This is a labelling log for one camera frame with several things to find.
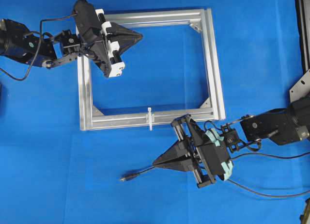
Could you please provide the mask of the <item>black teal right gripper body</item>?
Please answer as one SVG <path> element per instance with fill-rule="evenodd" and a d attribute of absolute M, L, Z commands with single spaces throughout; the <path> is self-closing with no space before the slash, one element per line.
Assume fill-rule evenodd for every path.
<path fill-rule="evenodd" d="M 222 137 L 214 128 L 203 131 L 189 114 L 176 118 L 171 126 L 179 141 L 190 141 L 190 152 L 194 164 L 197 187 L 216 183 L 216 177 L 225 181 L 233 171 L 233 162 Z"/>

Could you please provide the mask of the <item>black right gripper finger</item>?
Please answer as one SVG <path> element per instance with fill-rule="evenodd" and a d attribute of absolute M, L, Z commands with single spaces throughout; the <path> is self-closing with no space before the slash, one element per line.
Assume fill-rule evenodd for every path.
<path fill-rule="evenodd" d="M 191 164 L 191 156 L 187 155 L 189 152 L 189 140 L 176 141 L 167 151 L 165 151 L 156 160 L 154 160 L 153 164 Z"/>
<path fill-rule="evenodd" d="M 153 161 L 152 166 L 155 168 L 171 169 L 181 172 L 189 172 L 194 170 L 192 158 L 186 156 L 173 158 L 161 155 Z"/>

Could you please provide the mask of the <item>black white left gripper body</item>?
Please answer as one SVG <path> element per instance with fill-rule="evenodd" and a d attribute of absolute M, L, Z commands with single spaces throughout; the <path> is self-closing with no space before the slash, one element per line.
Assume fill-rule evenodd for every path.
<path fill-rule="evenodd" d="M 105 18 L 104 10 L 96 10 L 87 0 L 77 0 L 73 14 L 83 50 L 101 69 L 104 76 L 121 76 L 125 63 L 120 57 L 120 41 L 112 40 L 117 25 Z"/>

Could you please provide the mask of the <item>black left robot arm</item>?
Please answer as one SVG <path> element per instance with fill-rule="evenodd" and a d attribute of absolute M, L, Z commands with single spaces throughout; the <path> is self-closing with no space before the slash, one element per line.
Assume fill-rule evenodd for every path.
<path fill-rule="evenodd" d="M 72 14 L 77 33 L 70 30 L 52 35 L 42 30 L 30 31 L 24 24 L 0 21 L 0 54 L 29 68 L 48 69 L 73 62 L 85 56 L 107 78 L 123 73 L 121 55 L 139 42 L 143 35 L 106 20 L 103 10 L 95 10 L 86 0 L 77 0 Z"/>

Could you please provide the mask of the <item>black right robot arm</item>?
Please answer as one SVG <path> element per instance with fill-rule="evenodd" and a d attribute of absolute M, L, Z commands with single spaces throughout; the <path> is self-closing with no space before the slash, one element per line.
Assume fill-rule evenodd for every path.
<path fill-rule="evenodd" d="M 190 114 L 171 123 L 178 140 L 152 166 L 181 172 L 192 171 L 197 186 L 205 187 L 230 178 L 233 170 L 231 153 L 241 148 L 257 152 L 261 141 L 270 139 L 277 145 L 301 141 L 310 136 L 310 99 L 302 97 L 287 108 L 273 109 L 237 120 L 247 142 L 242 141 L 230 123 L 220 128 L 202 130 Z"/>

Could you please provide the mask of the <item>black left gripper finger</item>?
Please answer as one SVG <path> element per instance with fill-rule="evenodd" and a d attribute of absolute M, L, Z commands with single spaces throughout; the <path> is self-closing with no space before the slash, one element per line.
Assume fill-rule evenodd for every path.
<path fill-rule="evenodd" d="M 119 55 L 122 55 L 130 47 L 138 43 L 142 36 L 115 36 L 113 39 L 119 43 Z"/>
<path fill-rule="evenodd" d="M 141 33 L 128 29 L 115 22 L 111 22 L 111 27 L 112 38 L 120 40 L 141 40 L 143 38 Z"/>

